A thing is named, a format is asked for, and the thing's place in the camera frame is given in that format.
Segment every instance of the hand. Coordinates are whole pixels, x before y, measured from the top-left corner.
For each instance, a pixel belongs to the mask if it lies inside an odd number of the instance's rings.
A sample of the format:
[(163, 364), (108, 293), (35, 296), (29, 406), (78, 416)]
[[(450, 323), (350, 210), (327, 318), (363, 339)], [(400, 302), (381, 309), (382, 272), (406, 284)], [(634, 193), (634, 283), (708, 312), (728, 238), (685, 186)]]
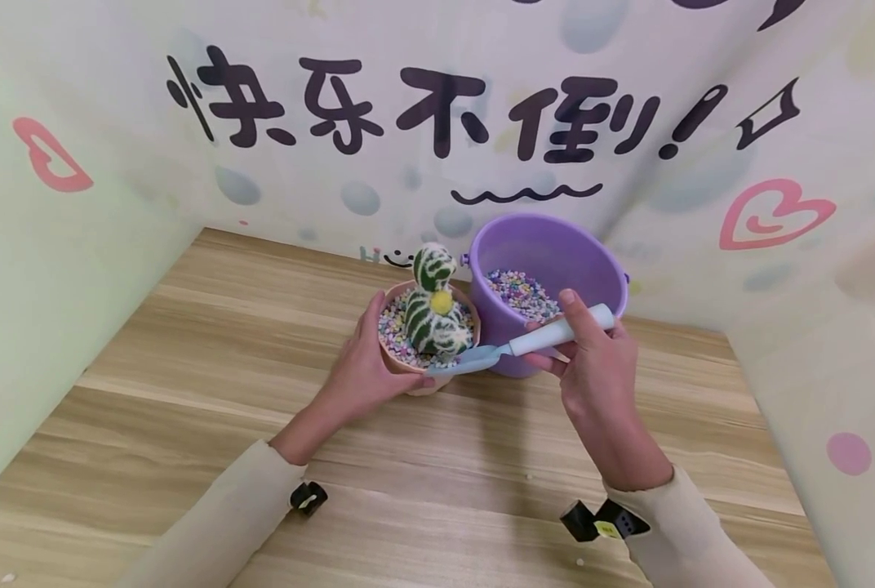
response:
[(384, 293), (377, 292), (359, 317), (356, 330), (346, 340), (326, 383), (313, 399), (339, 413), (344, 423), (364, 417), (382, 403), (405, 392), (428, 388), (433, 378), (423, 373), (392, 373), (384, 365), (378, 340), (378, 319), (384, 310)]
[[(572, 420), (630, 420), (637, 415), (634, 380), (637, 342), (619, 319), (611, 333), (601, 329), (585, 303), (573, 291), (560, 296), (575, 340), (557, 347), (568, 361), (527, 354), (526, 363), (555, 374), (561, 380), (562, 403)], [(538, 323), (528, 323), (534, 330)]]
[[(568, 419), (609, 487), (634, 491), (666, 484), (673, 465), (637, 414), (637, 342), (619, 319), (605, 333), (578, 293), (563, 290), (559, 298), (575, 333), (573, 342), (557, 347), (568, 360), (542, 354), (524, 359), (561, 380)], [(526, 324), (529, 330), (538, 327)]]
[(306, 465), (320, 446), (350, 421), (404, 392), (433, 385), (433, 379), (424, 374), (392, 373), (384, 365), (378, 342), (378, 319), (383, 309), (384, 293), (377, 292), (340, 349), (318, 395), (271, 439), (270, 445), (288, 463)]

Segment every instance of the wooden surface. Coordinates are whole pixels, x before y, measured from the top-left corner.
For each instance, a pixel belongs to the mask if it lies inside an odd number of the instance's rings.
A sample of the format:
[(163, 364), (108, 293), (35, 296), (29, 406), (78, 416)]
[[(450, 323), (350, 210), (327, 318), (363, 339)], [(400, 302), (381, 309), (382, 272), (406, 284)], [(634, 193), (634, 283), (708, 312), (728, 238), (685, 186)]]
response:
[[(110, 586), (312, 398), (373, 292), (407, 276), (205, 231), (0, 476), (0, 578)], [(644, 419), (731, 537), (778, 587), (832, 586), (726, 339), (625, 323)], [(289, 516), (233, 586), (646, 585), (622, 543), (576, 544), (557, 521), (604, 492), (548, 376), (402, 397), (309, 477), (330, 501)]]

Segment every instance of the flower pot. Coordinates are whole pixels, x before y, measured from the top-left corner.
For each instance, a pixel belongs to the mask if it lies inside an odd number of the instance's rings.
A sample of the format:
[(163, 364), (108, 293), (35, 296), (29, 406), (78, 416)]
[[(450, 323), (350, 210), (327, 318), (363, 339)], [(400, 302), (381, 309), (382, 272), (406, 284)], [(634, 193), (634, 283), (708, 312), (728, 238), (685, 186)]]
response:
[[(392, 301), (405, 293), (408, 289), (414, 288), (416, 286), (415, 280), (409, 279), (408, 281), (404, 281), (404, 283), (395, 284), (390, 288), (387, 292), (384, 293), (384, 303), (386, 305), (392, 303)], [(480, 345), (480, 315), (477, 314), (477, 308), (473, 305), (473, 302), (470, 302), (470, 299), (465, 295), (461, 290), (455, 288), (455, 286), (451, 285), (451, 295), (454, 296), (454, 299), (464, 305), (467, 305), (467, 308), (470, 311), (470, 315), (473, 316), (473, 344), (474, 346)], [(389, 353), (386, 346), (382, 340), (380, 340), (380, 348), (382, 350), (382, 357), (384, 358), (384, 364), (388, 366), (389, 371), (392, 373), (424, 373), (423, 367), (415, 367), (413, 365), (409, 365), (404, 363), (401, 359), (396, 359)], [(426, 396), (427, 394), (433, 394), (433, 392), (437, 392), (438, 390), (444, 388), (448, 382), (451, 381), (452, 376), (443, 376), (439, 378), (435, 378), (435, 385), (431, 386), (431, 388), (421, 389), (421, 390), (413, 390), (408, 392), (410, 396)]]

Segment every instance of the cactus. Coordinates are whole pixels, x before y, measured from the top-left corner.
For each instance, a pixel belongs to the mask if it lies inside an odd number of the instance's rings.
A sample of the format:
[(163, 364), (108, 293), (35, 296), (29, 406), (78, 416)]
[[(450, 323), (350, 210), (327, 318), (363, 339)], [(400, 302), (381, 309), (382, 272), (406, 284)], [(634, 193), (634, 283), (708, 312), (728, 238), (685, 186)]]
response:
[(473, 345), (460, 304), (451, 295), (457, 262), (440, 243), (426, 243), (415, 255), (417, 287), (408, 296), (406, 335), (418, 353), (454, 357)]

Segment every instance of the white handle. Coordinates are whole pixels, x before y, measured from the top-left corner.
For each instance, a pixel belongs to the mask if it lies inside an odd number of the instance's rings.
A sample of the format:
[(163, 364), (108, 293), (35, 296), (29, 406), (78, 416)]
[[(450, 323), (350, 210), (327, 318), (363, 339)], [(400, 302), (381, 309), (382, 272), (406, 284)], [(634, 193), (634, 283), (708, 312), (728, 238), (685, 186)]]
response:
[[(604, 330), (613, 328), (613, 312), (604, 304), (593, 305), (588, 312), (597, 321), (598, 326)], [(568, 327), (568, 321), (559, 319), (554, 323), (545, 324), (544, 327), (535, 329), (534, 332), (526, 333), (525, 335), (517, 336), (509, 342), (509, 346), (513, 351), (513, 355), (524, 355), (551, 347), (561, 345), (568, 341), (575, 340), (575, 332)]]

